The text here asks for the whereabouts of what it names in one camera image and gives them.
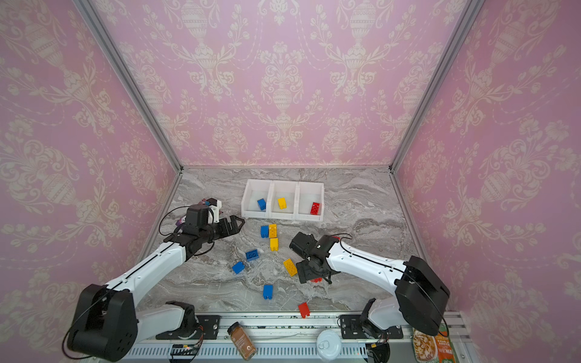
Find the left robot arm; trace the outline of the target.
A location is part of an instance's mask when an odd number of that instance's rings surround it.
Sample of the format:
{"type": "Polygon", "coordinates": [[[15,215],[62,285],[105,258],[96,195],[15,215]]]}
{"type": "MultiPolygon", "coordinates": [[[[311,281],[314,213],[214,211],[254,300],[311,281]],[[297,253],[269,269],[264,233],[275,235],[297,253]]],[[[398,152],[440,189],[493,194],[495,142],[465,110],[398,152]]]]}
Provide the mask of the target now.
{"type": "Polygon", "coordinates": [[[204,339],[204,327],[192,304],[171,300],[144,312],[141,300],[170,272],[193,257],[202,247],[238,234],[245,220],[220,217],[220,201],[193,204],[183,223],[165,235],[160,246],[144,260],[106,284],[90,284],[79,295],[71,326],[61,351],[71,360],[100,358],[119,361],[136,343],[167,334],[179,340],[204,339]]]}

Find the white three-compartment bin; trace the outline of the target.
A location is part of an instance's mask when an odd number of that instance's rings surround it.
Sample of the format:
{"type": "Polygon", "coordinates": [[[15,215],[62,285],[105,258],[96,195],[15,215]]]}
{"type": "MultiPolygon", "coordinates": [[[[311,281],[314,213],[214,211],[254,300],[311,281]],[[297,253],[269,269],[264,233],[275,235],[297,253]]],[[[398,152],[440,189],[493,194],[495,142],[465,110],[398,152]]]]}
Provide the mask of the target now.
{"type": "Polygon", "coordinates": [[[324,213],[320,182],[248,179],[241,201],[245,218],[322,222],[324,213]]]}

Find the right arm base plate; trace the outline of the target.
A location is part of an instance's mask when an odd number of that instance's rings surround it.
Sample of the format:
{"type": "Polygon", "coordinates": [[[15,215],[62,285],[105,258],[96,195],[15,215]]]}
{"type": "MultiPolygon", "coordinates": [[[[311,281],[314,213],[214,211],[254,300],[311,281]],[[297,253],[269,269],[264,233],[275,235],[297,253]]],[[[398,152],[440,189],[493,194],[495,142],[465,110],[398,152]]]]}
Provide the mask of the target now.
{"type": "Polygon", "coordinates": [[[371,322],[362,322],[359,315],[341,315],[338,324],[341,337],[344,340],[399,340],[404,338],[402,328],[393,326],[382,331],[371,322]]]}

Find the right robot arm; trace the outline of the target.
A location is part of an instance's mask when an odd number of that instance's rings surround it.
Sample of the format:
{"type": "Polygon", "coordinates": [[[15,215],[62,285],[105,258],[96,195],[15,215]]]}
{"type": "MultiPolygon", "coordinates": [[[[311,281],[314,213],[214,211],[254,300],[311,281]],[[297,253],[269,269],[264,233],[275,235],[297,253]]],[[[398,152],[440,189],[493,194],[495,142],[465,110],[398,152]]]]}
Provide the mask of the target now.
{"type": "Polygon", "coordinates": [[[347,242],[347,233],[326,234],[317,240],[311,234],[297,233],[289,248],[302,258],[297,264],[300,283],[346,273],[376,285],[389,298],[372,298],[359,316],[365,334],[382,337],[392,327],[409,325],[435,337],[449,335],[444,317],[450,290],[428,263],[420,257],[395,260],[356,249],[347,242]]]}

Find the red long lego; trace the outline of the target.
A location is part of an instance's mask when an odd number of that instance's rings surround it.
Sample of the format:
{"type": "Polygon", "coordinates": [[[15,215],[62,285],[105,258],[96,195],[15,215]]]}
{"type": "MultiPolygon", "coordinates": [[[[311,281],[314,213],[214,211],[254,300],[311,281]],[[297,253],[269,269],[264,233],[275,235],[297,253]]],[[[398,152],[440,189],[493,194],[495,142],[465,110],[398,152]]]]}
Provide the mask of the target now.
{"type": "Polygon", "coordinates": [[[320,212],[320,203],[313,202],[310,210],[310,214],[313,216],[318,216],[320,212]]]}

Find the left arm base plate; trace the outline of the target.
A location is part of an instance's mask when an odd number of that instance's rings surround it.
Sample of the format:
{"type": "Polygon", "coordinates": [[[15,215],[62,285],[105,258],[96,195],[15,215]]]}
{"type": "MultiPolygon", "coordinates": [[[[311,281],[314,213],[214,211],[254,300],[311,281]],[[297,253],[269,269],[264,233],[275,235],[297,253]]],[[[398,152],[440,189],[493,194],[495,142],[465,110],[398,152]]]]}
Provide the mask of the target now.
{"type": "Polygon", "coordinates": [[[175,331],[158,334],[156,340],[216,340],[221,316],[202,315],[187,319],[175,331]]]}

